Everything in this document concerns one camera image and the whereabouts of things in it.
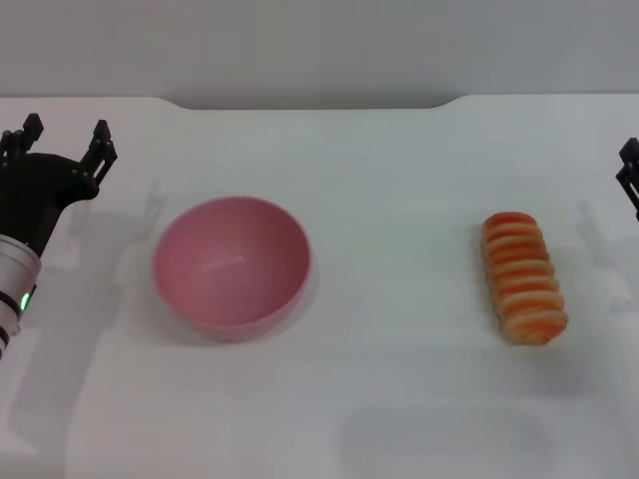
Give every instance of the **white tabletop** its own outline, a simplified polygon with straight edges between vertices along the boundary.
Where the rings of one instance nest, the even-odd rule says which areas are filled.
[[[412,111],[189,111],[157,99],[4,99],[34,151],[120,159],[61,217],[0,362],[2,479],[637,477],[639,224],[614,176],[639,95],[465,97]],[[162,306],[150,254],[186,208],[266,198],[306,227],[295,317],[214,345]],[[478,226],[522,210],[567,331],[506,344]]]

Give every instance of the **white wall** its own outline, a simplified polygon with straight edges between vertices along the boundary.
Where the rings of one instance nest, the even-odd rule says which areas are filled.
[[[639,92],[637,0],[8,0],[0,95],[423,107]]]

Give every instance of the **green led light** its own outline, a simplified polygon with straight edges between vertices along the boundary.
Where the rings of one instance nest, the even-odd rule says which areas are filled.
[[[29,304],[29,297],[31,297],[30,292],[25,292],[24,296],[22,296],[22,300],[20,301],[20,309],[23,311],[27,308],[27,304]]]

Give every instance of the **bowl rim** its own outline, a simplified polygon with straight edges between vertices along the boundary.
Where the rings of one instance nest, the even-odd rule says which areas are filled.
[[[195,319],[193,319],[192,317],[189,317],[188,315],[184,314],[182,311],[178,310],[177,307],[175,307],[171,301],[169,301],[167,299],[167,297],[163,294],[162,292],[162,288],[159,285],[158,282],[158,275],[157,275],[157,267],[158,267],[158,257],[159,257],[159,251],[160,251],[160,246],[162,245],[163,240],[166,238],[167,234],[176,226],[176,224],[183,219],[184,217],[186,217],[187,215],[192,214],[194,211],[203,208],[204,206],[208,206],[210,204],[214,204],[214,203],[222,203],[222,202],[227,202],[230,200],[250,200],[253,202],[257,202],[257,203],[262,203],[265,205],[268,205],[270,207],[274,207],[278,210],[280,210],[281,212],[283,212],[285,215],[287,215],[291,220],[293,220],[294,224],[298,227],[298,229],[300,230],[300,232],[302,232],[302,235],[305,239],[305,243],[307,246],[307,252],[309,254],[309,264],[307,266],[307,270],[305,272],[304,278],[302,279],[302,282],[300,282],[300,285],[298,286],[298,288],[296,289],[295,293],[293,293],[291,295],[291,297],[289,298],[289,300],[287,302],[285,302],[282,306],[280,306],[279,308],[273,310],[272,312],[268,313],[265,316],[260,317],[259,319],[256,319],[255,321],[250,321],[250,322],[245,322],[245,323],[241,323],[241,324],[234,324],[234,325],[229,325],[229,324],[220,324],[220,325],[210,325],[210,324],[203,324]],[[158,294],[160,295],[160,297],[162,298],[162,301],[170,308],[170,310],[175,313],[178,317],[180,317],[181,319],[183,319],[185,322],[187,322],[188,324],[190,324],[193,327],[197,327],[197,328],[201,328],[204,330],[216,330],[216,331],[238,331],[238,330],[242,330],[242,329],[252,329],[255,327],[259,327],[261,325],[263,325],[266,322],[269,322],[274,316],[276,316],[278,313],[280,313],[283,310],[286,310],[289,306],[293,305],[293,303],[295,303],[299,297],[302,294],[302,291],[305,289],[305,287],[307,286],[307,283],[309,282],[309,277],[311,276],[311,270],[314,267],[314,260],[313,260],[313,248],[311,246],[311,240],[309,239],[309,235],[307,233],[307,231],[305,230],[305,228],[302,226],[302,223],[300,223],[300,221],[298,221],[298,219],[286,208],[281,207],[280,205],[271,202],[269,200],[265,200],[263,198],[258,198],[258,197],[252,197],[249,195],[227,195],[227,196],[223,196],[223,197],[218,197],[218,198],[213,198],[211,200],[206,200],[204,202],[200,202],[196,205],[193,205],[192,207],[186,209],[185,211],[181,212],[179,215],[177,215],[174,219],[171,220],[171,222],[164,228],[164,230],[162,231],[162,234],[160,235],[160,238],[158,239],[158,242],[156,243],[154,250],[153,250],[153,283],[154,286],[156,288],[156,291],[158,292]]]

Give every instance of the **orange striped food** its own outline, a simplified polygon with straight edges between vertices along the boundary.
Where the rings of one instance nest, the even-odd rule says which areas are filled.
[[[504,336],[542,345],[561,334],[568,316],[535,219],[518,212],[493,215],[483,224],[481,249]]]

